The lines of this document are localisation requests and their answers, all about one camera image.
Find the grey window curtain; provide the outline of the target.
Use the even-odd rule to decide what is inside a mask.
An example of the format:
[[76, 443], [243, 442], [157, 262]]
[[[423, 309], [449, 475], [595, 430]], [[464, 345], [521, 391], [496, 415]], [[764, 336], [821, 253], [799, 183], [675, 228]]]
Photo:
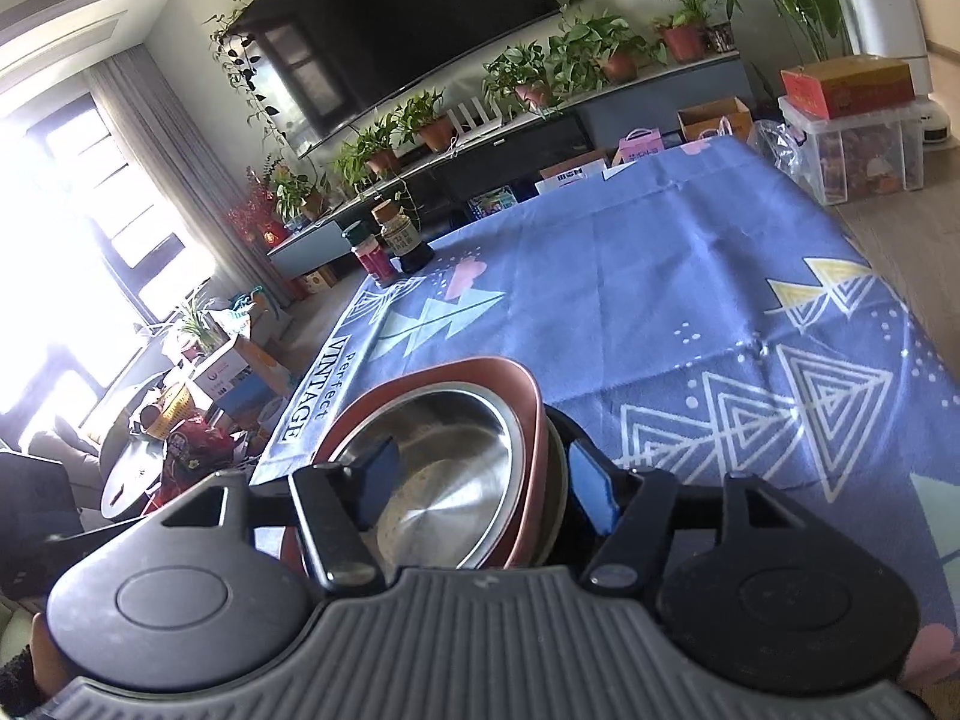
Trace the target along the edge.
[[288, 307], [295, 291], [228, 220], [244, 190], [215, 154], [148, 50], [135, 46], [85, 70], [94, 104], [149, 178], [171, 200], [217, 264], [217, 277], [239, 293], [262, 286]]

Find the dark TV console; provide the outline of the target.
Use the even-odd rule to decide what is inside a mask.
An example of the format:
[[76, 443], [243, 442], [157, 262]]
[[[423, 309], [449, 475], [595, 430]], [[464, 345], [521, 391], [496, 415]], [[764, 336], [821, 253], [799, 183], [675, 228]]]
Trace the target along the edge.
[[410, 190], [425, 220], [434, 224], [444, 211], [489, 190], [532, 184], [552, 164], [591, 149], [612, 151], [633, 128], [655, 128], [664, 138], [675, 137], [680, 133], [679, 110], [729, 96], [747, 104], [754, 100], [737, 52], [653, 68], [633, 82], [581, 94], [542, 114], [523, 112], [509, 122], [483, 125], [477, 135], [413, 161], [320, 216], [270, 250], [268, 258], [280, 275], [294, 280], [347, 254], [342, 229], [400, 190]]

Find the soy sauce bottle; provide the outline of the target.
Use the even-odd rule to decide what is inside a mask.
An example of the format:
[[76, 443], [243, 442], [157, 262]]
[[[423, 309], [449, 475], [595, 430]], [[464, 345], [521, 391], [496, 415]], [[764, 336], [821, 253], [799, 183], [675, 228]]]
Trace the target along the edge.
[[433, 249], [421, 239], [407, 213], [394, 200], [384, 200], [373, 208], [373, 218], [381, 234], [398, 258], [400, 270], [413, 275], [434, 259]]

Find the tall leafy plant white pot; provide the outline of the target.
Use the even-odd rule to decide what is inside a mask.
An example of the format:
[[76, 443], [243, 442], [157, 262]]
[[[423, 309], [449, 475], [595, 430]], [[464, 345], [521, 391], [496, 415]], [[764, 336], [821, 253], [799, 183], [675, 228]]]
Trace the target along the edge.
[[748, 59], [766, 68], [928, 50], [918, 0], [722, 0], [722, 11], [747, 41]]

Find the blue printed tablecloth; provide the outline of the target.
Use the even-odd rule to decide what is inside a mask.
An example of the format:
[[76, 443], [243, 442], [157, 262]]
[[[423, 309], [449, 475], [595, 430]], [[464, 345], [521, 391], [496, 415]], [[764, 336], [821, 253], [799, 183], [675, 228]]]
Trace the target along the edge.
[[451, 232], [365, 281], [256, 480], [313, 460], [386, 380], [522, 364], [622, 465], [788, 491], [908, 580], [907, 676], [958, 671], [958, 367], [843, 227], [731, 137], [647, 156]]

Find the small round side table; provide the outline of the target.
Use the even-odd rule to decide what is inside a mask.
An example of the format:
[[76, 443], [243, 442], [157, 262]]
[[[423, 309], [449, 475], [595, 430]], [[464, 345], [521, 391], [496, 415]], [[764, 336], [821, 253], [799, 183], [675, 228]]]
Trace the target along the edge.
[[101, 515], [110, 522], [138, 517], [160, 487], [164, 444], [134, 437], [114, 463], [101, 494]]

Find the clear plastic storage bin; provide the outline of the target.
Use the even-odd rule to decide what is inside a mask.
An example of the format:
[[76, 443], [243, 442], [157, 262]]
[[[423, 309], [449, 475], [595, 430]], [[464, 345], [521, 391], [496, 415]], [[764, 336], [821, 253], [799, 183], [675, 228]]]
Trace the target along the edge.
[[924, 187], [918, 104], [831, 121], [805, 114], [786, 96], [778, 106], [791, 150], [784, 171], [822, 206]]

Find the potted plant terracotta pot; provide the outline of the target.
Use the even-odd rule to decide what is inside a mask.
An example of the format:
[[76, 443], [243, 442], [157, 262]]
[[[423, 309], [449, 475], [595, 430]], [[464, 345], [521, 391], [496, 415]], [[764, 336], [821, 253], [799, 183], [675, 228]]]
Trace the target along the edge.
[[661, 38], [677, 64], [690, 64], [706, 57], [706, 28], [715, 0], [662, 0], [674, 9], [658, 16], [652, 29]]
[[563, 21], [560, 32], [548, 38], [545, 67], [563, 98], [633, 82], [652, 64], [667, 64], [665, 44], [648, 41], [612, 13]]
[[402, 143], [420, 138], [433, 153], [451, 148], [455, 126], [443, 109], [443, 99], [442, 89], [423, 89], [398, 106], [395, 120]]
[[400, 163], [394, 151], [396, 130], [397, 117], [384, 114], [338, 149], [334, 169], [348, 190], [359, 192], [376, 179], [397, 176]]
[[547, 110], [556, 104], [544, 48], [537, 41], [512, 44], [485, 65], [483, 96], [490, 104]]

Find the red flower arrangement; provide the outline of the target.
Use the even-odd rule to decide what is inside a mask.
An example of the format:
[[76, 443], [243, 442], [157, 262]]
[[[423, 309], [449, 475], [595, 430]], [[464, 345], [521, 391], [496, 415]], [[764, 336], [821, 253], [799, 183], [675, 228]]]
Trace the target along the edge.
[[239, 237], [263, 252], [274, 249], [290, 237], [275, 208], [274, 192], [252, 167], [245, 171], [245, 199], [228, 211], [228, 220]]

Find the stainless steel bowl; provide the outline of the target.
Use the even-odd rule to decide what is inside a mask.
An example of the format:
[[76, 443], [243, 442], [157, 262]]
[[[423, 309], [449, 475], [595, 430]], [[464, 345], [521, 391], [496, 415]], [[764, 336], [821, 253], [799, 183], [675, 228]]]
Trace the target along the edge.
[[416, 387], [348, 429], [329, 458], [352, 470], [352, 517], [387, 574], [477, 569], [511, 522], [526, 476], [519, 418], [455, 380]]

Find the large black television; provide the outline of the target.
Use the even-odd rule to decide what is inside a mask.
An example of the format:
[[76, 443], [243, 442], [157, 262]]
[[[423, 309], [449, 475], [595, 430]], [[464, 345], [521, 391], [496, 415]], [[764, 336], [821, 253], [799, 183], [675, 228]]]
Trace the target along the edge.
[[556, 0], [251, 0], [218, 18], [213, 43], [257, 119], [306, 151], [556, 10]]

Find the open brown cardboard box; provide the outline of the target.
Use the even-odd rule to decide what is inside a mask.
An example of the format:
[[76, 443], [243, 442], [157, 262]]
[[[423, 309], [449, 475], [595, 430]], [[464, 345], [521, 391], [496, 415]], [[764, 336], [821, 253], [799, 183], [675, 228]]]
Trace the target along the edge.
[[716, 133], [729, 133], [745, 142], [754, 126], [752, 112], [739, 96], [682, 107], [677, 110], [677, 121], [687, 142]]

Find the white router with antennas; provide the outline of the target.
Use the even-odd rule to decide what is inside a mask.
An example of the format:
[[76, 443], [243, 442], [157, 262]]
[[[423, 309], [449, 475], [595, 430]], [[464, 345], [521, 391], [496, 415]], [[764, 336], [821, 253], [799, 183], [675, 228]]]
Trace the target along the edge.
[[449, 107], [446, 110], [446, 115], [454, 127], [455, 136], [459, 140], [482, 137], [482, 135], [498, 130], [505, 123], [498, 106], [488, 109], [477, 96], [473, 96], [468, 103], [459, 103]]

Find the clear plastic bag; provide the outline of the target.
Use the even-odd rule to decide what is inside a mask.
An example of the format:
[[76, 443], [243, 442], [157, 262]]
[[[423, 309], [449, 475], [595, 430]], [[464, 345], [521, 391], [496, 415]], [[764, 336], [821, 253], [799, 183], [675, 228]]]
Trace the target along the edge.
[[814, 144], [807, 133], [784, 122], [758, 119], [752, 125], [747, 145], [807, 195], [815, 195]]

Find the spice shaker green cap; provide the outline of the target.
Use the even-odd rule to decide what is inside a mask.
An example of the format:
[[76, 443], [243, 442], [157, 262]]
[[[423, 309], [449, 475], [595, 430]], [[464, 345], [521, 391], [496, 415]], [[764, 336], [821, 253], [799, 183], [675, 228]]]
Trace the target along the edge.
[[386, 249], [376, 238], [376, 234], [368, 229], [363, 221], [357, 221], [343, 231], [353, 254], [363, 266], [366, 273], [381, 286], [387, 288], [398, 280], [398, 271], [392, 265]]

